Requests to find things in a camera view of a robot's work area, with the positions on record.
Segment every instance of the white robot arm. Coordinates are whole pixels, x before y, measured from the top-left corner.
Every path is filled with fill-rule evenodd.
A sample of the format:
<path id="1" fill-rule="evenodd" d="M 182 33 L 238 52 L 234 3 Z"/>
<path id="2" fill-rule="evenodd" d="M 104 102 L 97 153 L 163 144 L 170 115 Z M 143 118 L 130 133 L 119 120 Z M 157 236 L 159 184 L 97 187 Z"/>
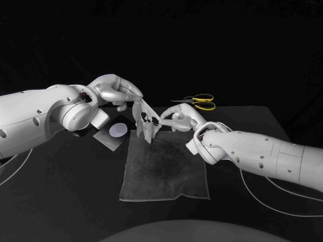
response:
<path id="1" fill-rule="evenodd" d="M 159 123 L 183 132 L 194 127 L 194 139 L 186 144 L 194 155 L 199 154 L 212 165 L 220 160 L 231 160 L 241 170 L 323 192 L 323 149 L 234 131 L 225 124 L 199 119 L 201 114 L 186 103 L 178 106 L 160 116 L 165 119 L 172 113 L 179 113 L 173 115 L 175 120 L 160 120 Z"/>
<path id="2" fill-rule="evenodd" d="M 90 123 L 101 129 L 110 117 L 98 107 L 113 102 L 123 111 L 126 101 L 142 97 L 137 87 L 114 74 L 88 86 L 59 84 L 0 96 L 0 159 L 48 142 L 61 130 L 83 130 Z"/>

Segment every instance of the dark table surface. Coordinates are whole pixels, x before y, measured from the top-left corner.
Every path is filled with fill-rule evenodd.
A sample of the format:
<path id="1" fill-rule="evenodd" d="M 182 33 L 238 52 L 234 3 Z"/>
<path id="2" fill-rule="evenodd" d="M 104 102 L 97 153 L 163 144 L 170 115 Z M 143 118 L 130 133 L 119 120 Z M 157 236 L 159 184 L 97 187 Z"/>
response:
<path id="1" fill-rule="evenodd" d="M 103 110 L 111 119 L 119 115 L 116 108 Z M 166 108 L 155 110 L 160 115 Z M 289 141 L 263 106 L 217 107 L 201 113 L 208 121 L 222 122 L 237 131 Z M 133 120 L 132 108 L 121 114 Z M 95 132 L 75 137 L 62 131 L 33 149 L 19 173 L 0 187 L 0 241 L 100 241 L 139 225 L 178 219 L 234 223 L 290 241 L 323 241 L 323 218 L 293 217 L 264 207 L 230 161 L 207 164 L 211 201 L 182 196 L 175 201 L 121 202 L 129 140 L 113 152 L 93 137 Z M 8 166 L 0 180 L 20 166 L 28 153 Z M 244 172 L 244 176 L 267 205 L 295 214 L 323 214 L 323 203 L 286 193 L 258 175 Z M 284 188 L 323 198 L 315 190 L 276 181 Z"/>

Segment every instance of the cable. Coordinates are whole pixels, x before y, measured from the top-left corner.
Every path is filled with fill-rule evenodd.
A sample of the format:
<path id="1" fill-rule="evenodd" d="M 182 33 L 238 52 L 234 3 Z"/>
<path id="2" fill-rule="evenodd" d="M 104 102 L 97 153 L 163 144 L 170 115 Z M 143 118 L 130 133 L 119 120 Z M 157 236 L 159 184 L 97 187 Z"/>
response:
<path id="1" fill-rule="evenodd" d="M 243 180 L 244 180 L 244 173 L 241 172 L 241 169 L 240 169 L 240 174 L 241 174 L 241 178 L 243 178 Z M 254 194 L 253 194 L 253 192 L 251 192 L 251 190 L 250 190 L 250 188 L 248 188 L 248 186 L 247 186 L 245 180 L 244 180 L 244 185 L 245 185 L 247 190 L 250 191 L 253 197 L 258 200 L 258 198 L 254 196 Z M 269 207 L 271 210 L 274 210 L 276 212 L 283 213 L 283 214 L 287 214 L 287 215 L 290 215 L 290 216 L 295 216 L 295 217 L 310 217 L 310 218 L 312 218 L 312 217 L 323 217 L 323 215 L 297 215 L 297 214 L 286 213 L 286 212 L 283 212 L 283 211 L 280 211 L 280 210 L 271 208 L 271 207 L 270 207 L 269 205 L 266 205 L 260 200 L 258 200 L 258 202 L 260 202 L 266 207 Z"/>
<path id="2" fill-rule="evenodd" d="M 8 177 L 8 179 L 0 183 L 0 186 L 2 186 L 2 185 L 10 180 L 10 178 L 15 176 L 15 174 L 18 173 L 18 171 L 22 169 L 22 167 L 23 167 L 23 165 L 25 165 L 28 159 L 29 159 L 29 156 L 28 156 L 26 160 L 23 161 L 23 163 L 22 163 L 19 169 L 18 169 L 18 170 L 15 171 L 15 173 Z"/>
<path id="3" fill-rule="evenodd" d="M 18 157 L 19 155 L 16 155 L 2 166 L 0 169 L 13 161 L 13 159 Z"/>
<path id="4" fill-rule="evenodd" d="M 286 190 L 284 188 L 282 188 L 282 187 L 280 187 L 280 186 L 271 181 L 271 179 L 270 179 L 269 177 L 267 177 L 267 180 L 273 183 L 273 185 L 274 185 L 279 189 L 282 189 L 282 190 L 286 191 L 287 193 L 292 193 L 293 195 L 297 195 L 297 196 L 300 196 L 300 197 L 303 197 L 303 198 L 309 198 L 309 199 L 313 199 L 313 200 L 318 200 L 318 201 L 323 202 L 323 200 L 319 199 L 319 198 L 312 198 L 312 197 L 309 197 L 309 196 L 305 196 L 305 195 L 302 195 L 302 194 L 297 194 L 297 193 L 295 193 L 295 192 Z"/>

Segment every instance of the gray towel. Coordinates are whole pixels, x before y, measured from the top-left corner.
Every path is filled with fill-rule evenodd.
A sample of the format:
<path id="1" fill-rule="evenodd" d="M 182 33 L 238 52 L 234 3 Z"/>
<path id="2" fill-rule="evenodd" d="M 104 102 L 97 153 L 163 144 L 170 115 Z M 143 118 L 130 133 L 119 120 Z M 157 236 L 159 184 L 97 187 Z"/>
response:
<path id="1" fill-rule="evenodd" d="M 186 147 L 194 134 L 159 132 L 149 144 L 132 131 L 121 201 L 209 199 L 205 161 Z"/>

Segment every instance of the small white disc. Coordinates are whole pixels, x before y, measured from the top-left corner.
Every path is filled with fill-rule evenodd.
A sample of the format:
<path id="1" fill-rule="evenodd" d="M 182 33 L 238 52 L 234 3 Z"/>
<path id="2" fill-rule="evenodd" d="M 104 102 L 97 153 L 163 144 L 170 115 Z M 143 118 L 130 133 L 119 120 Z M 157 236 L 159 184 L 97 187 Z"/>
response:
<path id="1" fill-rule="evenodd" d="M 127 133 L 127 125 L 124 123 L 117 123 L 110 128 L 110 135 L 113 137 L 121 137 Z"/>

